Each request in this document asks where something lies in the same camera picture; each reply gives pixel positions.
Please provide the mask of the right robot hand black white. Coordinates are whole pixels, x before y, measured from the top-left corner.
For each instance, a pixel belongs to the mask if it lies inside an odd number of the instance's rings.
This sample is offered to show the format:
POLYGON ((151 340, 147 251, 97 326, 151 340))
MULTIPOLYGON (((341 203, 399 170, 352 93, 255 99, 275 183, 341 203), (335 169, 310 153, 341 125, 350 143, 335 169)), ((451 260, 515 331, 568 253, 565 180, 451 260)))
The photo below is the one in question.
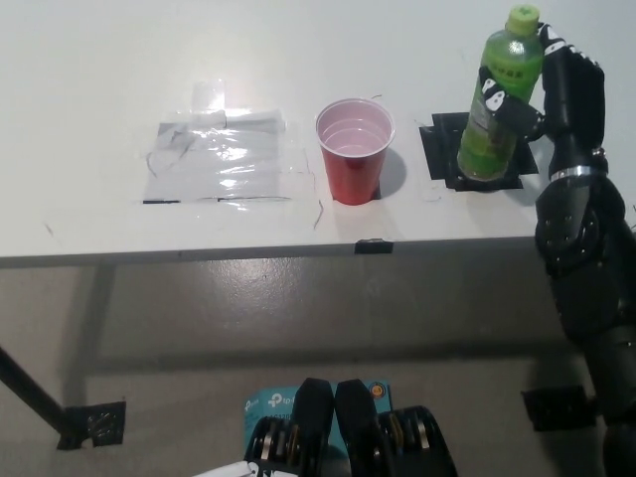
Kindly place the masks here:
POLYGON ((550 180, 605 175, 602 149, 605 131, 605 75, 600 64, 568 43, 547 23, 540 23, 544 49, 544 110, 513 96, 490 69, 479 70, 488 113, 519 138, 531 142, 547 137, 554 145, 550 180))

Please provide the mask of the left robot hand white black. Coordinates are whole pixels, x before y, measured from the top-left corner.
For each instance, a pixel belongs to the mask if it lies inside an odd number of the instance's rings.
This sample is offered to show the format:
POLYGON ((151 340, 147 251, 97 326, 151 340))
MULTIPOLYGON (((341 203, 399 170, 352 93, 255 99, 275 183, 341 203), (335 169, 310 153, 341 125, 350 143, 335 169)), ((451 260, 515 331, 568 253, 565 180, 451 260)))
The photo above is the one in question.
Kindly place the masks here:
POLYGON ((276 476, 278 472, 252 461, 240 461, 198 474, 196 477, 256 477, 276 476))

